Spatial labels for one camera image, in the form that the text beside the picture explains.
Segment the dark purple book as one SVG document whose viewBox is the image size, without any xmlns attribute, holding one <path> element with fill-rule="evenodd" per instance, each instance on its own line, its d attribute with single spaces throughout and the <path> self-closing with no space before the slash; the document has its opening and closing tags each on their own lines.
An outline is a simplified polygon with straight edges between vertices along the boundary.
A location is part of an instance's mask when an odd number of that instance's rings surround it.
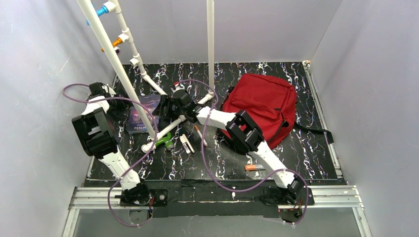
<svg viewBox="0 0 419 237">
<path fill-rule="evenodd" d="M 140 103 L 152 113 L 156 122 L 159 123 L 160 118 L 156 109 L 160 103 L 161 96 L 158 94 L 145 96 L 139 95 L 138 98 Z M 134 107 L 131 107 L 129 120 L 126 124 L 126 130 L 128 133 L 147 133 L 146 126 Z"/>
</svg>

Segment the red student backpack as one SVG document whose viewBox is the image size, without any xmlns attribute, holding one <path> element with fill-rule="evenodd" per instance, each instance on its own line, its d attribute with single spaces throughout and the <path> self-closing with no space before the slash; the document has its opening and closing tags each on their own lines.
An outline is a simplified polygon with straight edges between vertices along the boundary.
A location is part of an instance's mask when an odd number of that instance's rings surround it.
<svg viewBox="0 0 419 237">
<path fill-rule="evenodd" d="M 325 129 L 304 127 L 296 122 L 297 92 L 284 79 L 258 74 L 243 75 L 235 87 L 229 88 L 220 111 L 236 113 L 246 111 L 261 128 L 269 146 L 277 147 L 296 128 L 305 132 L 327 136 L 329 144 L 333 135 Z"/>
</svg>

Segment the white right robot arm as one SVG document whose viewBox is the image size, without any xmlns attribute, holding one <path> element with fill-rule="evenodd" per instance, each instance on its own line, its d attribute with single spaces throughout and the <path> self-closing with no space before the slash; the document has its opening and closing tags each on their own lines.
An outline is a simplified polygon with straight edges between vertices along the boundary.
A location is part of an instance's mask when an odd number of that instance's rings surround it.
<svg viewBox="0 0 419 237">
<path fill-rule="evenodd" d="M 258 160 L 270 173 L 278 187 L 272 197 L 275 203 L 295 204 L 300 199 L 303 180 L 287 169 L 269 148 L 262 129 L 246 111 L 222 112 L 196 103 L 186 90 L 178 89 L 171 96 L 162 95 L 153 114 L 162 119 L 184 116 L 191 123 L 225 130 L 240 152 Z"/>
</svg>

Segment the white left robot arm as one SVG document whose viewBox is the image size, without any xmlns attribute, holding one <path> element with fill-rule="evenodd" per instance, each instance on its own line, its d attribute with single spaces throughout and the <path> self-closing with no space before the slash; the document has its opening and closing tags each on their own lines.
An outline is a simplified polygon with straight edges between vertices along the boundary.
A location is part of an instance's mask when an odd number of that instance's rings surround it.
<svg viewBox="0 0 419 237">
<path fill-rule="evenodd" d="M 72 125 L 88 156 L 96 158 L 108 167 L 119 181 L 121 202 L 147 205 L 151 193 L 139 175 L 130 169 L 119 149 L 113 121 L 130 109 L 130 102 L 117 94 L 108 85 L 95 82 L 88 85 L 90 95 L 85 110 L 72 118 Z"/>
</svg>

